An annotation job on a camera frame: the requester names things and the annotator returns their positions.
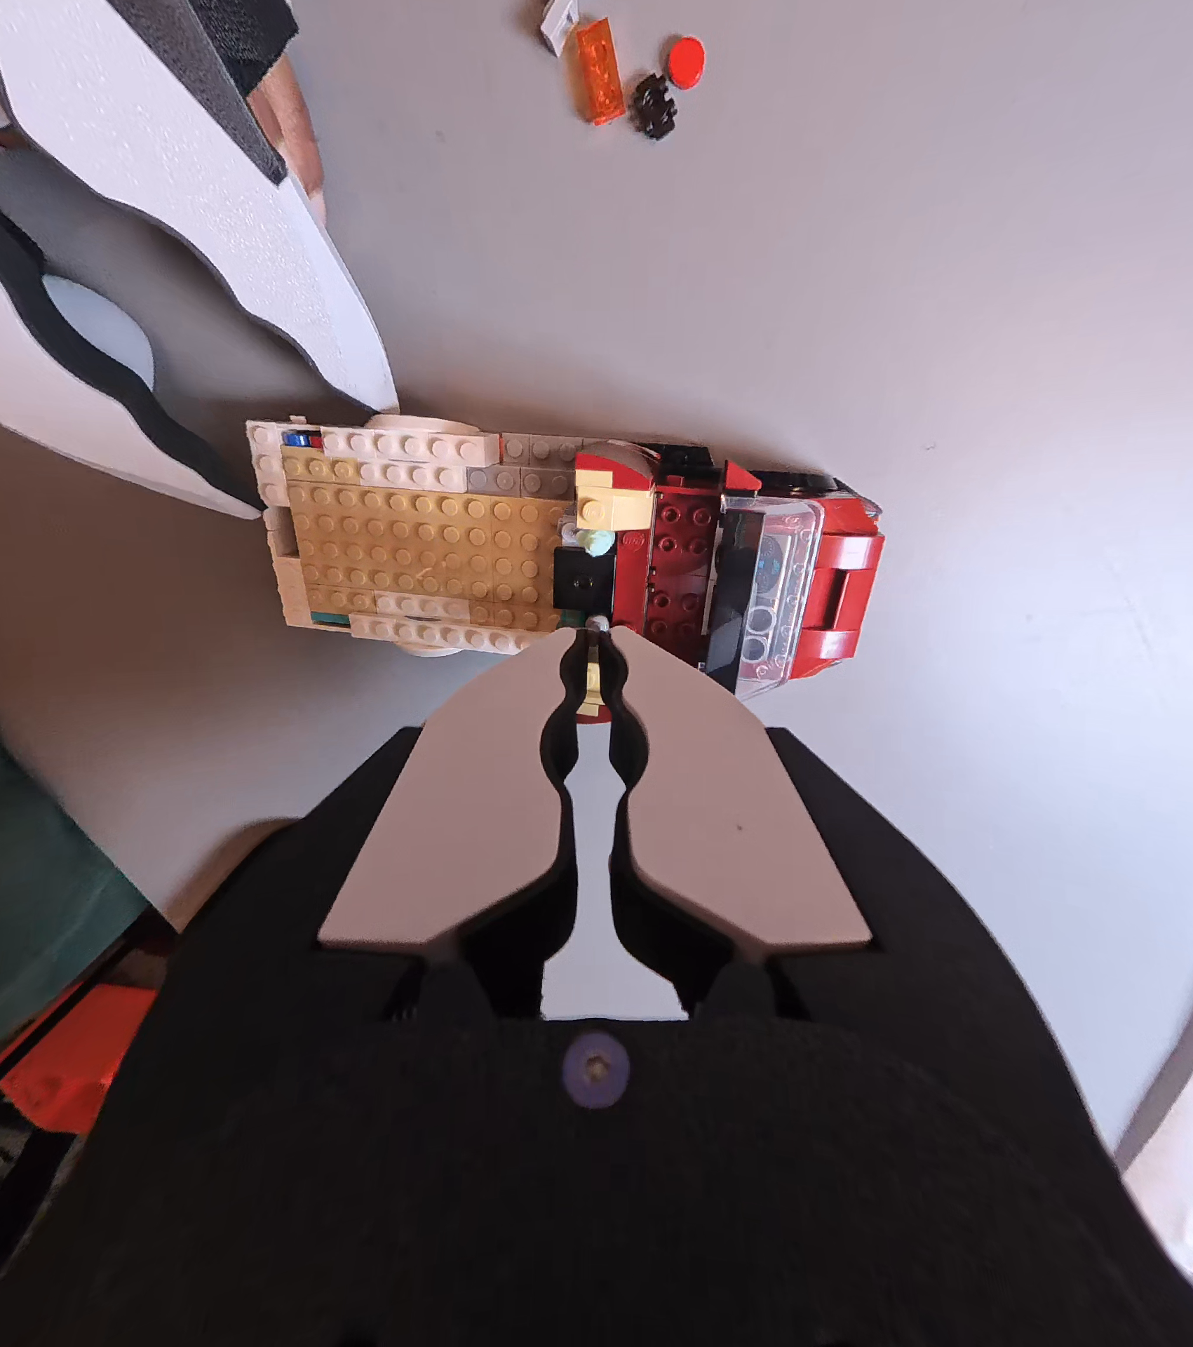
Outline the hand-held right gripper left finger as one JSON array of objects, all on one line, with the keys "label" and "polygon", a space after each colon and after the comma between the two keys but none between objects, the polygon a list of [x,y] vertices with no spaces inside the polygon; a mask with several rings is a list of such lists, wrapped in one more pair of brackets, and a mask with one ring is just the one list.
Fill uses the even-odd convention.
[{"label": "hand-held right gripper left finger", "polygon": [[465,684],[423,726],[319,930],[332,949],[427,952],[572,851],[587,634],[562,629]]}]

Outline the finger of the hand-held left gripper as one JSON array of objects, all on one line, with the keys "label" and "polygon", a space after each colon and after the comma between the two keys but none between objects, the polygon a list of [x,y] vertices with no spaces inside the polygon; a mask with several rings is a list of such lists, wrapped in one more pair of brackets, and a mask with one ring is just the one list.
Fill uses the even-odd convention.
[{"label": "finger of the hand-held left gripper", "polygon": [[235,300],[380,413],[381,336],[298,180],[272,183],[107,2],[0,2],[0,87],[33,143],[186,242]]},{"label": "finger of the hand-held left gripper", "polygon": [[120,480],[253,519],[262,501],[158,399],[138,323],[55,275],[0,211],[0,425]]}]

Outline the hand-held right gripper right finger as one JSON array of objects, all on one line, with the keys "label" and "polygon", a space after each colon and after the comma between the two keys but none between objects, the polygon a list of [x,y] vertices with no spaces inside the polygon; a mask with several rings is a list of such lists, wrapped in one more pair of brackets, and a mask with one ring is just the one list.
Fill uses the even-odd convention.
[{"label": "hand-held right gripper right finger", "polygon": [[763,723],[627,627],[603,658],[638,880],[750,957],[868,946],[869,925]]}]

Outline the black square tile brick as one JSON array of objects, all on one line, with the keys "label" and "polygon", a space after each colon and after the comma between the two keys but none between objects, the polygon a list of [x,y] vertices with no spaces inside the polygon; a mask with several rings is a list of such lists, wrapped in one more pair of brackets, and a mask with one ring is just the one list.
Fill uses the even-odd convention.
[{"label": "black square tile brick", "polygon": [[613,618],[617,552],[590,554],[585,547],[562,546],[554,554],[554,606],[586,618]]}]

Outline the toy brick camper van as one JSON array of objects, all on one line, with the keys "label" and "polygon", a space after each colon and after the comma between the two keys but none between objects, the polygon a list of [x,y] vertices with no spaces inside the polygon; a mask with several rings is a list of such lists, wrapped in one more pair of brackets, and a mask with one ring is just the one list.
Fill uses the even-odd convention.
[{"label": "toy brick camper van", "polygon": [[855,655],[885,547],[843,480],[707,446],[402,414],[246,434],[286,622],[423,658],[583,627],[554,606],[554,554],[614,531],[611,627],[753,699]]}]

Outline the grey desk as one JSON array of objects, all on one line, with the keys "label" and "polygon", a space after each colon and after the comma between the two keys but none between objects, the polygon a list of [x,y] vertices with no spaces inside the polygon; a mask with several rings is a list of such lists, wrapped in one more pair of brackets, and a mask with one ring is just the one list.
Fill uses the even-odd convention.
[{"label": "grey desk", "polygon": [[[883,507],[857,658],[753,703],[1017,961],[1119,1141],[1193,1006],[1193,3],[608,3],[666,143],[519,3],[298,3],[330,228],[406,411],[818,465]],[[163,400],[366,420],[30,155],[0,205]],[[263,526],[0,427],[0,727],[158,902],[500,661],[286,626]]]}]

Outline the person's left hand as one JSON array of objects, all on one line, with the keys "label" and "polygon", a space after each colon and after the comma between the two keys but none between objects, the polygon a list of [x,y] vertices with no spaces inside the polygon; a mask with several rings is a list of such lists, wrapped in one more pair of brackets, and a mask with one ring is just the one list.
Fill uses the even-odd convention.
[{"label": "person's left hand", "polygon": [[311,211],[326,226],[325,166],[291,59],[283,55],[248,96],[269,143],[301,183]]}]

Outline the transparent orange brick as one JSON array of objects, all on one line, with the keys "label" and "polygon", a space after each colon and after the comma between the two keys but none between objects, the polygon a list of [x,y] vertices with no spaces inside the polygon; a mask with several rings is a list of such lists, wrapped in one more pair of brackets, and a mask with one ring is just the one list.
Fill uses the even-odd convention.
[{"label": "transparent orange brick", "polygon": [[606,127],[621,119],[627,114],[627,98],[610,20],[603,17],[576,27],[570,45],[589,124]]}]

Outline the orange plastic object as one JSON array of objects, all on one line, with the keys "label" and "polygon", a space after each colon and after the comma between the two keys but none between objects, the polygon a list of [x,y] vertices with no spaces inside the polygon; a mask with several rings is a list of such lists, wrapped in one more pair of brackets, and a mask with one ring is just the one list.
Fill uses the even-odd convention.
[{"label": "orange plastic object", "polygon": [[0,1057],[0,1093],[37,1128],[85,1137],[158,992],[93,985],[83,999],[15,1061],[19,1047],[72,999],[68,991]]}]

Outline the small black brick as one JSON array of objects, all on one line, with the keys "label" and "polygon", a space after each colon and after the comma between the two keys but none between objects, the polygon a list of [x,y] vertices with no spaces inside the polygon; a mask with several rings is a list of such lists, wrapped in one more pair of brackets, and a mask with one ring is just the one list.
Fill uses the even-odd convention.
[{"label": "small black brick", "polygon": [[629,115],[639,132],[653,142],[666,139],[676,127],[677,105],[667,76],[648,75],[635,86]]}]

